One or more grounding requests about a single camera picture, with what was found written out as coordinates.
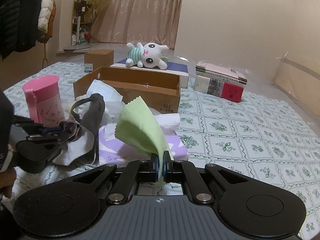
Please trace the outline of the person's left hand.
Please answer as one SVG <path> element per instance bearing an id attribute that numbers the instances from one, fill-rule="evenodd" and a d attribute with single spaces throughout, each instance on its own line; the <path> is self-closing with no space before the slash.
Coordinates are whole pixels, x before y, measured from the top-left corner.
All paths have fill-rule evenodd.
<path id="1" fill-rule="evenodd" d="M 0 189 L 1 194 L 7 198 L 11 198 L 12 188 L 16 180 L 16 171 L 14 168 L 9 168 L 0 173 Z"/>

